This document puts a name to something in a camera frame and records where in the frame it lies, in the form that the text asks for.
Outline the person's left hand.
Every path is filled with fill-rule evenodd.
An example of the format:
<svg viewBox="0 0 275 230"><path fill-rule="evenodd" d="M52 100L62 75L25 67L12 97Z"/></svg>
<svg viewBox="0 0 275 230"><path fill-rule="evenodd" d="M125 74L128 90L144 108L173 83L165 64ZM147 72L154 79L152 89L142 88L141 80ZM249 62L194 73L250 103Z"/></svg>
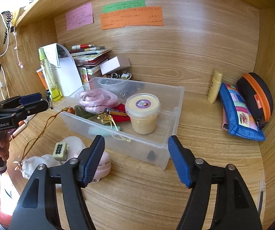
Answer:
<svg viewBox="0 0 275 230"><path fill-rule="evenodd" d="M9 159L9 156L10 156L9 147L10 147L10 135L8 132L6 132L5 136L0 141L0 157L3 159L3 161L7 161Z"/></svg>

